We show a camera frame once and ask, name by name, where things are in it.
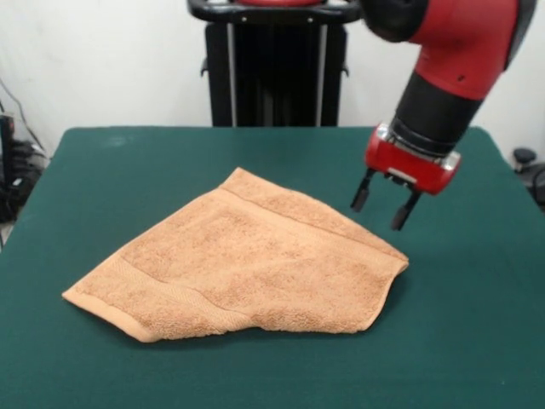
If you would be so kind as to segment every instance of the orange towel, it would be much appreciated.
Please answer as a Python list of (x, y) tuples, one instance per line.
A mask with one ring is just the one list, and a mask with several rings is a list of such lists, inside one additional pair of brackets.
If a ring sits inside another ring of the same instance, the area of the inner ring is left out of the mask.
[(354, 333), (407, 265), (326, 204), (236, 169), (62, 296), (143, 343), (249, 327)]

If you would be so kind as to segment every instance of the green table surface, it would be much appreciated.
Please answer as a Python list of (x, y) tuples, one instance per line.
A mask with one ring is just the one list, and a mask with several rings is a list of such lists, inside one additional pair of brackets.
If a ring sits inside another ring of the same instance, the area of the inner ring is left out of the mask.
[[(349, 205), (370, 129), (69, 130), (0, 255), (0, 408), (544, 408), (545, 218), (472, 129), (448, 189)], [(257, 329), (141, 344), (61, 299), (237, 166), (333, 206), (410, 258), (357, 335)]]

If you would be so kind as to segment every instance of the cable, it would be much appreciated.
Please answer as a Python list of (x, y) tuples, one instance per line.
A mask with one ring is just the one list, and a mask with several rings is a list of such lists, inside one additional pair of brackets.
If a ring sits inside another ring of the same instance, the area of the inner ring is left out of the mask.
[(26, 122), (25, 111), (23, 110), (23, 105), (15, 97), (15, 95), (13, 95), (11, 93), (9, 88), (6, 86), (5, 82), (2, 80), (2, 77), (0, 77), (0, 86), (2, 86), (3, 90), (6, 91), (6, 94), (9, 95), (9, 98), (11, 98), (13, 100), (13, 102), (15, 102), (17, 107), (19, 108), (20, 119), (21, 119), (22, 123), (25, 125), (26, 130), (28, 130), (28, 133), (31, 134), (32, 139), (37, 143), (37, 145), (40, 147), (40, 149), (42, 149), (42, 151), (45, 152), (45, 148), (43, 147), (42, 142), (40, 142), (40, 140), (37, 138), (36, 134), (32, 131), (31, 127)]

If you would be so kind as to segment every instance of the black stand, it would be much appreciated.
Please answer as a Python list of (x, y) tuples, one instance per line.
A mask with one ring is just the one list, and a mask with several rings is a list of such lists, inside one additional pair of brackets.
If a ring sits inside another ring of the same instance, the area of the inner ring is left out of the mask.
[(267, 8), (189, 0), (206, 28), (214, 126), (337, 126), (343, 24), (356, 2)]
[(14, 182), (14, 163), (12, 150), (14, 145), (14, 120), (7, 115), (0, 115), (0, 140), (2, 141), (2, 184), (8, 188)]

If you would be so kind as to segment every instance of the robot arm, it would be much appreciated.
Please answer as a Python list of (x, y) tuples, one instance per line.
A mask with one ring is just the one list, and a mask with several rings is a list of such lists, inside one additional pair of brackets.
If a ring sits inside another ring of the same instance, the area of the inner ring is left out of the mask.
[(400, 230), (422, 193), (438, 194), (456, 173), (456, 144), (516, 55), (536, 0), (360, 0), (377, 36), (420, 44), (392, 122), (370, 139), (353, 201), (360, 211), (380, 172), (412, 191), (393, 220)]

